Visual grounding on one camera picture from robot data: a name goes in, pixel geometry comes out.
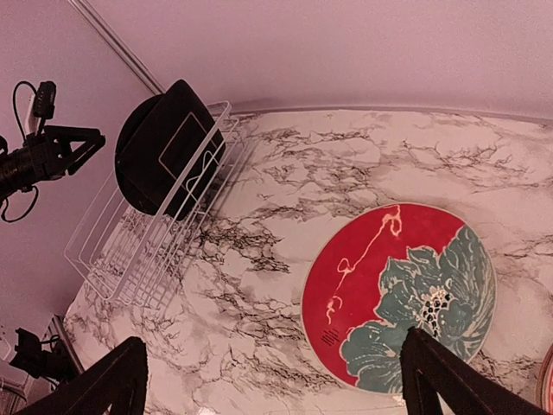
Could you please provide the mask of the black square plate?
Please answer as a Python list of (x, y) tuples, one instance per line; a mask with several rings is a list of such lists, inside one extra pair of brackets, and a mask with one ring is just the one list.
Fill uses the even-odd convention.
[(165, 214), (184, 220), (200, 200), (226, 153), (222, 134), (210, 141), (214, 119), (185, 80), (145, 100), (128, 117), (119, 134), (115, 175), (125, 200), (136, 210), (155, 215), (177, 178), (202, 144), (204, 148)]

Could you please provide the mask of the grey speckled plate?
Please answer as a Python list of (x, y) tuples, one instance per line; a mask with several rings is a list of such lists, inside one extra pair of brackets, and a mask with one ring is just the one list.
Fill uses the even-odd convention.
[(398, 394), (409, 329), (470, 361), (489, 334), (496, 297), (491, 258), (464, 220), (397, 203), (359, 215), (324, 245), (305, 281), (301, 317), (309, 346), (335, 378)]

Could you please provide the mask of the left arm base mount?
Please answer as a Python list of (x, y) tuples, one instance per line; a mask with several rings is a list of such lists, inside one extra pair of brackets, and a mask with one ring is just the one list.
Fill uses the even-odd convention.
[(80, 375), (78, 365), (59, 335), (41, 341), (37, 335), (23, 328), (17, 329), (16, 333), (16, 355), (10, 361), (12, 367), (23, 370), (35, 379), (58, 382), (68, 382)]

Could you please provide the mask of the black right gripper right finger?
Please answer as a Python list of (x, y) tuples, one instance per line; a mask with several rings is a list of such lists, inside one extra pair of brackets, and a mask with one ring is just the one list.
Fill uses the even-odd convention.
[(401, 348), (403, 399), (409, 415), (544, 414), (545, 411), (487, 379), (423, 329), (411, 327)]

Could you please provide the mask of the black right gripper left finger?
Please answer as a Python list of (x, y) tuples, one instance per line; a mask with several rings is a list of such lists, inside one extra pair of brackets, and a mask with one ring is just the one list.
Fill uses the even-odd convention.
[(19, 413), (143, 414), (147, 381), (146, 345), (131, 336), (74, 380)]

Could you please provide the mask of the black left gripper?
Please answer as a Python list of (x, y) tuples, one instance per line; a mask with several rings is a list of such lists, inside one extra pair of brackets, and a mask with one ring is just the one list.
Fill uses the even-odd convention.
[(60, 142), (80, 142), (76, 150), (70, 149), (64, 157), (66, 171), (73, 176), (104, 145), (105, 136), (100, 130), (84, 127), (47, 125), (45, 134), (32, 136), (22, 148), (7, 153), (7, 142), (1, 138), (1, 199), (22, 191), (29, 192), (38, 182), (54, 181), (65, 175), (65, 164)]

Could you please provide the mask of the left aluminium wall profile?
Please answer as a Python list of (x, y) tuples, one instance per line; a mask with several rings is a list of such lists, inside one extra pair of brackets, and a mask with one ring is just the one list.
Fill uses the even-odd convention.
[(166, 88), (118, 36), (108, 22), (94, 9), (89, 1), (68, 0), (68, 2), (152, 94), (161, 94), (166, 91)]

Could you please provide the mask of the red patterned white bowl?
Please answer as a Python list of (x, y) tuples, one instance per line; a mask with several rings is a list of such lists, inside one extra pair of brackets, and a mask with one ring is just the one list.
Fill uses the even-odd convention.
[(537, 378), (536, 387), (536, 402), (548, 414), (553, 411), (553, 345), (548, 349), (547, 354), (543, 359), (542, 366)]

